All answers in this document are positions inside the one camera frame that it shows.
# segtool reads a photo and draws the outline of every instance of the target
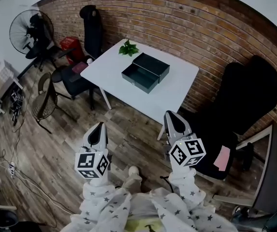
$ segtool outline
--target pink paper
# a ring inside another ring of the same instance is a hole
[[[219,168],[219,171],[225,171],[230,158],[230,149],[222,145],[221,151],[214,162],[214,165]]]

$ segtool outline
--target open box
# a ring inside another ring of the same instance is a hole
[[[168,64],[142,53],[121,74],[125,80],[149,94],[168,73]]]

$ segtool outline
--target potted plant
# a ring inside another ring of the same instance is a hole
[[[129,40],[127,40],[124,45],[122,45],[119,49],[119,54],[126,55],[129,54],[132,57],[133,54],[138,53],[138,49],[135,44],[131,44]]]

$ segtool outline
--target desk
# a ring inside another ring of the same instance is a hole
[[[180,108],[199,68],[168,53],[133,41],[131,44],[137,45],[139,53],[132,57],[119,55],[119,48],[125,41],[126,39],[121,40],[97,58],[81,72],[81,76],[100,87],[109,109],[111,106],[105,91],[163,125],[165,112],[177,112]],[[149,94],[123,79],[121,75],[121,72],[143,52],[170,65],[167,76]]]
[[[229,198],[215,195],[218,201],[250,206],[254,209],[273,214],[277,211],[277,124],[273,123],[265,130],[241,142],[237,150],[269,135],[267,155],[263,173],[253,199]]]

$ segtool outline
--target wicker chair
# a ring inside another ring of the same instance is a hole
[[[44,83],[47,80],[49,80],[48,89],[44,91]],[[58,95],[71,100],[70,97],[56,92],[51,80],[51,74],[45,73],[38,82],[38,96],[35,98],[32,104],[32,115],[35,118],[37,124],[50,134],[51,132],[46,127],[42,126],[40,124],[40,121],[50,116],[56,108],[64,112],[73,121],[77,122],[72,116],[70,116],[67,112],[65,112],[57,105]]]

